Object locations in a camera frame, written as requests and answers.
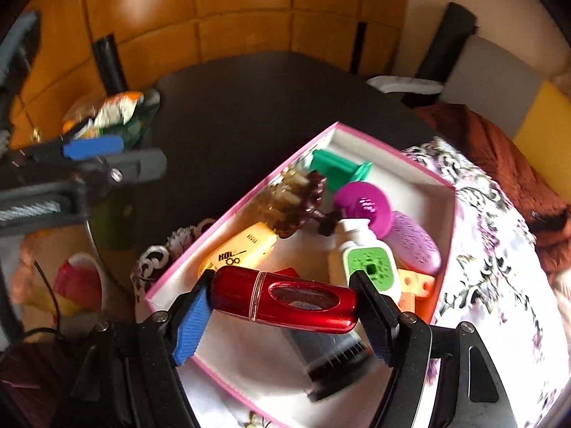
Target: lavender oval object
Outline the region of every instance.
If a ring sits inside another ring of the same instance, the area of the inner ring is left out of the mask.
[[[394,211],[395,221],[383,241],[399,262],[409,270],[435,276],[440,268],[440,252],[430,235],[410,217]]]
[[[333,207],[344,218],[367,218],[369,228],[378,240],[383,238],[393,225],[393,212],[386,195],[368,182],[350,182],[341,187],[333,198]]]

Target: white bottle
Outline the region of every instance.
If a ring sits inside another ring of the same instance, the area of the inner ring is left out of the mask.
[[[335,244],[329,252],[329,281],[333,285],[347,286],[355,270],[364,270],[379,293],[399,303],[401,287],[395,257],[369,229],[369,219],[341,219],[335,227]]]

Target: oval window on bottle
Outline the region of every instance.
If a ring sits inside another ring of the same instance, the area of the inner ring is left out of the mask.
[[[304,288],[291,284],[272,285],[269,293],[273,299],[286,306],[304,310],[331,309],[340,302],[339,297],[330,291]]]

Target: metal bolt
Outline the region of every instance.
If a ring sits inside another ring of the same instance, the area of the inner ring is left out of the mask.
[[[111,169],[111,178],[119,183],[123,180],[123,173],[119,169]]]
[[[465,331],[466,333],[474,333],[474,325],[472,325],[470,322],[462,322],[460,324],[460,328],[462,328],[462,331]]]
[[[418,317],[412,312],[403,312],[400,314],[400,318],[403,320],[404,323],[416,323]]]
[[[95,326],[93,327],[93,330],[95,331],[105,331],[109,328],[109,322],[107,321],[103,321],[103,322],[97,322],[95,324]]]
[[[158,310],[151,316],[152,321],[156,323],[165,323],[168,320],[168,312],[166,310]]]

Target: yellow cushion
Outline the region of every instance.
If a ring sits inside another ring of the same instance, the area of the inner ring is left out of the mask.
[[[571,203],[571,102],[544,81],[513,143],[529,164]]]

